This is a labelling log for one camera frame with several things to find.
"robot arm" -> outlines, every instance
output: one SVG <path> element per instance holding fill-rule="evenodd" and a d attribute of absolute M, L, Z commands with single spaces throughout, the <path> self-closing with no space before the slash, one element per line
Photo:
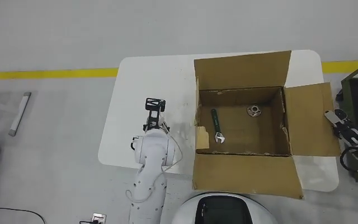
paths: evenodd
<path fill-rule="evenodd" d="M 159 120 L 165 101 L 146 100 L 149 110 L 147 124 L 143 125 L 144 136 L 133 138 L 131 147 L 135 161 L 142 164 L 136 174 L 131 193 L 130 224 L 159 224 L 167 191 L 167 179 L 163 166 L 173 165 L 175 142 L 169 135 L 169 127 Z"/>

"adjustable wrench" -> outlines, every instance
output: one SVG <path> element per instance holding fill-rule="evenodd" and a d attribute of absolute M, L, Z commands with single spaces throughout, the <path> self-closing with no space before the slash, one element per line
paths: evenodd
<path fill-rule="evenodd" d="M 219 117 L 215 109 L 211 110 L 211 117 L 213 118 L 215 132 L 216 132 L 215 141 L 218 142 L 218 140 L 220 140 L 220 143 L 223 143 L 225 141 L 225 138 L 220 130 Z"/>

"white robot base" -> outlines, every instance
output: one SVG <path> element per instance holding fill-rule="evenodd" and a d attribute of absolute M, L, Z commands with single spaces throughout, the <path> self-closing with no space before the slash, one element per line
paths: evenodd
<path fill-rule="evenodd" d="M 172 224 L 277 224 L 262 205 L 238 194 L 207 192 L 187 200 Z"/>

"cardboard piece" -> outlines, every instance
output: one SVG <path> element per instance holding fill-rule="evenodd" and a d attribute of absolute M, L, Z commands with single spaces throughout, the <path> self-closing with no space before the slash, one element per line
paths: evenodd
<path fill-rule="evenodd" d="M 329 83 L 284 88 L 291 51 L 194 61 L 198 190 L 303 198 L 292 155 L 338 156 Z M 251 117 L 249 105 L 262 113 Z M 216 143 L 211 109 L 225 142 Z"/>

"wire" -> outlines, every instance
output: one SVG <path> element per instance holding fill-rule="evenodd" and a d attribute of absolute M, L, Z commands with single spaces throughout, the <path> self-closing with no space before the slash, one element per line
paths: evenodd
<path fill-rule="evenodd" d="M 10 210 L 10 211 L 30 212 L 32 214 L 39 216 L 41 218 L 41 220 L 43 221 L 43 223 L 46 224 L 45 219 L 40 214 L 33 212 L 33 211 L 23 210 L 23 209 L 14 209 L 14 208 L 0 208 L 0 209 Z"/>
<path fill-rule="evenodd" d="M 154 183 L 157 181 L 157 179 L 158 179 L 162 174 L 164 174 L 167 170 L 171 169 L 173 166 L 177 165 L 180 161 L 182 161 L 182 159 L 183 159 L 183 157 L 184 157 L 183 151 L 182 151 L 182 149 L 180 148 L 178 142 L 177 142 L 177 141 L 175 140 L 175 138 L 170 134 L 170 132 L 169 132 L 169 130 L 167 129 L 167 127 L 166 127 L 165 125 L 163 125 L 163 127 L 164 127 L 165 131 L 168 133 L 167 135 L 170 136 L 170 137 L 173 139 L 173 141 L 175 142 L 175 144 L 177 145 L 177 147 L 178 147 L 178 149 L 179 149 L 179 151 L 180 151 L 181 157 L 180 157 L 180 159 L 179 159 L 178 161 L 176 161 L 173 165 L 168 166 L 165 170 L 163 170 L 163 168 L 162 168 L 162 172 L 154 179 L 154 182 L 153 182 L 152 186 L 149 188 L 149 189 L 150 189 L 150 193 L 149 193 L 149 195 L 148 195 L 146 198 L 141 199 L 141 200 L 134 199 L 133 196 L 132 196 L 132 192 L 131 192 L 130 190 L 126 190 L 126 191 L 125 191 L 125 196 L 126 196 L 131 202 L 133 202 L 133 203 L 141 204 L 141 203 L 143 203 L 143 202 L 146 202 L 146 201 L 150 198 L 150 196 L 152 195 L 153 191 L 155 190 Z"/>
<path fill-rule="evenodd" d="M 344 162 L 344 157 L 345 155 L 348 153 L 348 152 L 351 152 L 351 151 L 358 151 L 358 147 L 354 147 L 354 146 L 351 146 L 351 147 L 348 147 L 346 148 L 345 150 L 343 150 L 341 156 L 340 156 L 340 162 L 341 162 L 341 165 L 343 166 L 344 169 L 350 171 L 350 172 L 358 172 L 358 170 L 354 170 L 350 167 L 348 167 L 345 162 Z"/>

